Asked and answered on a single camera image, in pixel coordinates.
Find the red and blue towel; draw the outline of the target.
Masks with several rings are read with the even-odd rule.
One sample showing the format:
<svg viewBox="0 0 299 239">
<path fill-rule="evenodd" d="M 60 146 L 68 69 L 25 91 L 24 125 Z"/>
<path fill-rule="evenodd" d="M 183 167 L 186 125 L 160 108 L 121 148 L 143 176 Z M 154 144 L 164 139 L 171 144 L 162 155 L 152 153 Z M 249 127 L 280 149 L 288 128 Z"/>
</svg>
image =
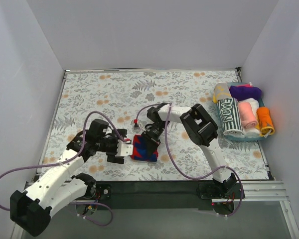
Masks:
<svg viewBox="0 0 299 239">
<path fill-rule="evenodd" d="M 130 158 L 136 161 L 157 162 L 158 151 L 156 150 L 151 156 L 148 156 L 144 138 L 141 135 L 135 134 L 133 138 L 133 153 Z"/>
</svg>

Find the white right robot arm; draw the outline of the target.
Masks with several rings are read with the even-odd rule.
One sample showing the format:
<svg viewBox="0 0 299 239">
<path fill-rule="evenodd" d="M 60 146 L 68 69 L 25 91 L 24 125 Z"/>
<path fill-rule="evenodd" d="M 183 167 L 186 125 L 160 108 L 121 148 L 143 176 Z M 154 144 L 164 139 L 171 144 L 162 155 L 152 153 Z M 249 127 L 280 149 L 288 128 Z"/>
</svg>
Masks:
<svg viewBox="0 0 299 239">
<path fill-rule="evenodd" d="M 172 164 L 176 170 L 186 179 L 202 180 L 210 175 L 215 184 L 216 194 L 221 198 L 238 198 L 236 186 L 243 193 L 241 181 L 237 173 L 226 165 L 218 142 L 218 126 L 201 104 L 192 107 L 175 107 L 168 103 L 151 105 L 147 117 L 152 121 L 149 129 L 142 132 L 148 155 L 152 155 L 160 145 L 160 136 L 164 135 L 167 153 L 171 156 L 167 142 L 167 127 L 170 122 L 183 125 L 190 140 L 204 153 L 211 168 L 211 172 L 205 176 L 191 177 L 183 173 L 176 163 Z"/>
</svg>

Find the pink panda towel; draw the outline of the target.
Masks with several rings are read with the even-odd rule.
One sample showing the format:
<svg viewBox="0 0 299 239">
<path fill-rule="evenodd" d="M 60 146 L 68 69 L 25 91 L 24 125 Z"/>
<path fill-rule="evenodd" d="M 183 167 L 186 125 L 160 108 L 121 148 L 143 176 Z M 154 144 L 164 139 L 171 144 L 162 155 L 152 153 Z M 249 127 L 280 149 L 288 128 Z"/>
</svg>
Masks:
<svg viewBox="0 0 299 239">
<path fill-rule="evenodd" d="M 242 126 L 245 129 L 256 127 L 258 121 L 253 114 L 252 106 L 249 102 L 240 102 L 238 104 L 239 114 Z"/>
</svg>

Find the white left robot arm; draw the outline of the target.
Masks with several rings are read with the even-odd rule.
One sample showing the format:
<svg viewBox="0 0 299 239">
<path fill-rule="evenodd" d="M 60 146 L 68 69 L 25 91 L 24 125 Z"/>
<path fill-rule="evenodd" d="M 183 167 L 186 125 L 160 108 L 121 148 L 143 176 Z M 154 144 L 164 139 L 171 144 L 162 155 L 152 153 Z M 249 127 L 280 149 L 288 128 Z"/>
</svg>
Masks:
<svg viewBox="0 0 299 239">
<path fill-rule="evenodd" d="M 10 197 L 10 219 L 32 236 L 40 235 L 51 218 L 76 199 L 99 199 L 104 187 L 85 173 L 74 172 L 97 152 L 106 153 L 111 162 L 123 163 L 133 146 L 127 130 L 108 132 L 109 123 L 102 119 L 91 122 L 86 131 L 78 132 L 67 144 L 56 166 L 48 169 L 23 192 Z"/>
</svg>

